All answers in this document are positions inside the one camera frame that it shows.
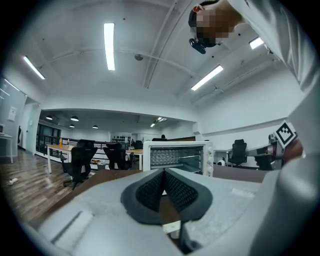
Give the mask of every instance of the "oven glass door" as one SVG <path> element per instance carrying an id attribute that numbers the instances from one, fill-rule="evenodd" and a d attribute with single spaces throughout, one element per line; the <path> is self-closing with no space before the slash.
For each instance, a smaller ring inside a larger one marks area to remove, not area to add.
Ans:
<path id="1" fill-rule="evenodd" d="M 150 168 L 177 168 L 186 172 L 202 174 L 203 146 L 152 147 Z"/>

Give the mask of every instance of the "ceiling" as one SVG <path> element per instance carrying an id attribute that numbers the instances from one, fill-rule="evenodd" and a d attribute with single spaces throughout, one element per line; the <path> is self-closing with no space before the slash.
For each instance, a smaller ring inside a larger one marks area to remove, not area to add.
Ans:
<path id="1" fill-rule="evenodd" d="M 53 120 L 46 119 L 48 115 L 52 116 Z M 72 116 L 77 116 L 79 121 L 70 120 Z M 158 117 L 159 116 L 142 114 L 138 115 L 126 112 L 105 111 L 97 109 L 42 110 L 40 114 L 41 120 L 66 128 L 69 128 L 70 124 L 74 124 L 76 129 L 90 129 L 93 125 L 98 125 L 100 129 L 104 130 L 123 129 L 123 127 L 125 126 L 134 126 L 135 129 L 149 129 L 150 125 Z M 158 122 L 153 129 L 162 129 L 167 125 L 177 122 L 179 122 L 179 120 L 167 118 L 166 121 Z"/>
<path id="2" fill-rule="evenodd" d="M 73 92 L 161 90 L 191 105 L 211 99 L 260 72 L 275 58 L 242 24 L 222 45 L 202 55 L 189 45 L 188 16 L 196 0 L 57 0 L 26 27 L 11 61 L 51 97 Z M 115 71 L 107 68 L 104 23 L 115 23 Z M 143 60 L 135 60 L 142 54 Z M 22 60 L 28 56 L 45 76 Z M 224 70 L 199 88 L 191 87 L 217 65 Z"/>

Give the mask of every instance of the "doorway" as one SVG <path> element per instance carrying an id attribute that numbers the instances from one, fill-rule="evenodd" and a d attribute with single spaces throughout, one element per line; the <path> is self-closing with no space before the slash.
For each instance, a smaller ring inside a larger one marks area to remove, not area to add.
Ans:
<path id="1" fill-rule="evenodd" d="M 27 97 L 19 126 L 18 145 L 33 155 L 36 153 L 36 136 L 40 112 L 40 104 Z"/>

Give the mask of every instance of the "black mesh pad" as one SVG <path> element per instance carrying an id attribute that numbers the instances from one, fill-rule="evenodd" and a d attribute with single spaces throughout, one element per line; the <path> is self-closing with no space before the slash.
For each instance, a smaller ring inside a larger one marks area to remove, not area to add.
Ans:
<path id="1" fill-rule="evenodd" d="M 159 206 L 164 190 L 182 223 L 199 220 L 213 200 L 211 192 L 205 186 L 166 168 L 126 187 L 121 194 L 121 202 L 136 221 L 161 225 Z"/>

